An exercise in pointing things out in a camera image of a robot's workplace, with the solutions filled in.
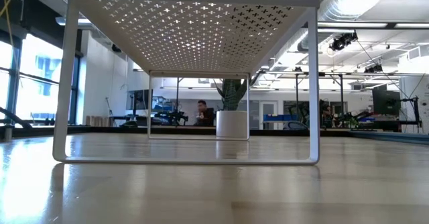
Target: shelf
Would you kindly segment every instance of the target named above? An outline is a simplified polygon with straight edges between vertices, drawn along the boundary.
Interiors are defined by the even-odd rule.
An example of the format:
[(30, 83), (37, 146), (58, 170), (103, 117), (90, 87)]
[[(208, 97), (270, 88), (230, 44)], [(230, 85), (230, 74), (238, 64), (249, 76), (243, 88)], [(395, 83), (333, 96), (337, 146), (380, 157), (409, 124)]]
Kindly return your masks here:
[(254, 74), (319, 0), (74, 0), (145, 72)]

